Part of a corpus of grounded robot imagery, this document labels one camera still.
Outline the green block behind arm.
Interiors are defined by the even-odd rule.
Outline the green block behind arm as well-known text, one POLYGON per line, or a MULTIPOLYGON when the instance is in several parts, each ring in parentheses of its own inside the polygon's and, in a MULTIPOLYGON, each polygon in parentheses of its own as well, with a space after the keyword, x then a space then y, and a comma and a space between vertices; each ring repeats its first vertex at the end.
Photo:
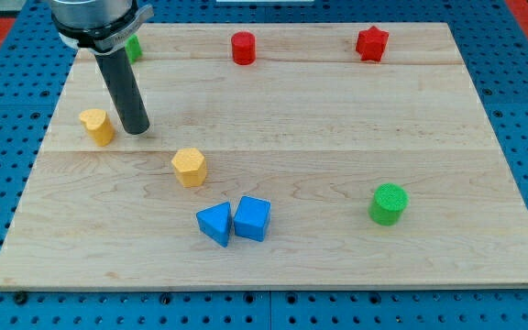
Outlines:
POLYGON ((125 51, 130 64, 135 63, 143 55, 138 36, 136 34, 127 39, 125 51))

